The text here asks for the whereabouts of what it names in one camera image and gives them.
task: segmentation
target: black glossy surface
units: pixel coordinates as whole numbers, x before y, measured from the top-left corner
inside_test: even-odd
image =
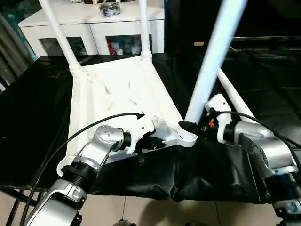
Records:
[[[82,65],[118,59],[83,57]],[[154,54],[153,64],[182,116],[188,108],[202,56]],[[301,144],[301,77],[298,52],[235,53],[223,70],[254,115]],[[0,187],[27,188],[56,131],[68,135],[72,77],[64,57],[41,57],[0,95]],[[213,94],[223,92],[217,82]],[[49,188],[62,150],[46,169],[39,189]],[[262,181],[237,147],[199,139],[192,148],[174,146],[108,164],[93,194],[155,199],[270,202]]]

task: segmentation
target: white pole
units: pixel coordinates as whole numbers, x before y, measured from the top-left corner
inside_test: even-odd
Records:
[[[55,31],[57,41],[60,44],[62,51],[69,63],[69,68],[71,68],[71,69],[80,68],[80,64],[77,61],[77,59],[75,58],[75,55],[69,45],[69,42],[67,41],[66,36],[63,34],[63,31],[52,11],[52,8],[51,8],[48,0],[39,0],[39,2],[51,24],[51,27]]]
[[[236,91],[232,83],[229,81],[225,73],[221,70],[221,68],[218,69],[217,77],[220,80],[222,86],[224,87],[226,93],[228,94],[232,104],[235,107],[235,110],[240,113],[247,114],[249,116],[254,117],[251,110],[248,108],[244,100],[241,98],[239,93]],[[246,117],[240,116],[240,119],[242,121],[247,121],[250,123],[255,123],[255,121],[248,119]]]
[[[141,57],[151,58],[146,0],[139,0],[139,10],[140,10],[140,23],[141,23],[141,47],[142,47]]]
[[[223,0],[198,74],[185,121],[199,123],[204,104],[208,101],[216,80],[217,71],[228,52],[246,3],[247,0]]]

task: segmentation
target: black wire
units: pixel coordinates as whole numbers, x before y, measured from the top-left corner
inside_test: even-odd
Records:
[[[109,116],[107,118],[104,118],[104,119],[101,119],[101,120],[98,120],[96,122],[93,122],[92,124],[82,128],[81,130],[77,131],[75,134],[73,134],[71,137],[69,137],[61,146],[59,146],[53,153],[52,155],[47,158],[47,161],[44,162],[44,164],[41,164],[40,165],[40,168],[38,170],[38,174],[35,178],[35,181],[34,181],[34,184],[32,186],[32,190],[30,192],[30,195],[28,197],[28,200],[26,202],[26,205],[25,205],[25,208],[24,208],[24,211],[23,211],[23,214],[22,214],[22,218],[21,218],[21,221],[20,221],[20,226],[23,226],[24,223],[25,223],[25,220],[26,220],[26,215],[27,215],[27,211],[28,211],[28,208],[29,208],[29,205],[30,205],[30,200],[32,199],[33,197],[33,194],[37,188],[37,185],[38,185],[38,182],[40,180],[40,177],[42,176],[44,170],[46,169],[47,165],[50,163],[50,161],[53,159],[53,157],[58,153],[58,151],[60,151],[66,144],[68,144],[70,141],[72,141],[76,136],[78,136],[80,133],[84,132],[85,130],[99,124],[99,123],[102,123],[104,121],[107,121],[109,119],[113,119],[113,118],[117,118],[117,117],[121,117],[121,116],[129,116],[129,115],[133,115],[133,116],[137,116],[138,119],[140,119],[141,117],[144,116],[144,114],[139,114],[139,113],[122,113],[122,114],[116,114],[116,115],[112,115],[112,116]]]
[[[255,122],[261,124],[262,126],[266,127],[267,129],[269,129],[269,130],[274,134],[274,136],[276,136],[276,137],[278,137],[280,140],[282,140],[283,143],[285,143],[285,144],[287,145],[287,147],[290,149],[290,152],[291,152],[291,154],[292,154],[292,157],[293,157],[293,159],[294,159],[295,162],[296,162],[298,171],[301,172],[301,163],[300,163],[300,161],[299,161],[299,159],[298,159],[298,157],[297,157],[295,151],[292,149],[292,147],[291,147],[290,144],[288,143],[288,140],[289,140],[290,143],[294,144],[296,147],[299,147],[299,146],[301,147],[301,145],[299,145],[298,143],[296,143],[296,142],[294,142],[294,141],[292,141],[292,140],[290,140],[290,139],[284,137],[283,135],[281,135],[280,133],[278,133],[277,131],[275,131],[273,128],[271,128],[270,126],[268,126],[268,125],[265,124],[264,122],[262,122],[262,121],[260,121],[260,120],[258,120],[258,119],[256,119],[256,118],[254,118],[254,117],[252,117],[252,116],[250,116],[250,115],[243,114],[243,113],[240,113],[240,112],[231,112],[231,111],[229,111],[229,112],[227,112],[227,111],[225,111],[225,112],[216,112],[216,113],[217,113],[218,115],[219,115],[219,114],[235,114],[235,115],[244,116],[244,117],[246,117],[246,118],[249,118],[249,119],[251,119],[251,120],[253,120],[253,121],[255,121]]]
[[[300,144],[294,142],[293,140],[291,140],[291,139],[289,139],[289,138],[287,138],[287,137],[284,137],[284,138],[287,140],[287,142],[289,142],[289,143],[291,143],[292,145],[295,145],[297,148],[301,149],[301,145],[300,145]]]

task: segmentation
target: cabinet door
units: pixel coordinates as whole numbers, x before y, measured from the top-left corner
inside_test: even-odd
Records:
[[[140,54],[140,21],[90,24],[99,54]],[[150,20],[150,48],[164,52],[164,20]]]
[[[64,24],[61,28],[76,56],[98,54],[89,24]],[[21,30],[37,57],[63,55],[51,26],[22,27]]]

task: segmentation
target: floor tile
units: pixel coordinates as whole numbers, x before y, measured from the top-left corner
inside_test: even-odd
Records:
[[[274,226],[282,219],[270,204],[216,202],[221,226]]]
[[[80,226],[110,226],[122,219],[124,196],[89,195],[80,214]]]
[[[0,192],[0,225],[5,225],[11,208],[15,202],[14,198]]]
[[[138,226],[184,226],[193,220],[208,226],[218,226],[214,201],[152,200],[126,197],[123,219]]]
[[[30,191],[24,191],[24,194],[27,196],[29,195],[29,193],[30,193]],[[37,197],[38,197],[38,192],[35,192],[33,198],[37,199]],[[9,217],[11,209],[13,208],[14,202],[15,202],[14,198],[0,192],[0,212],[1,212],[0,213],[0,217],[1,217],[0,225],[6,224],[6,221]],[[20,202],[18,210],[14,217],[12,226],[19,226],[24,207],[25,207],[25,203]],[[27,215],[32,211],[32,209],[33,209],[33,207],[30,206]]]

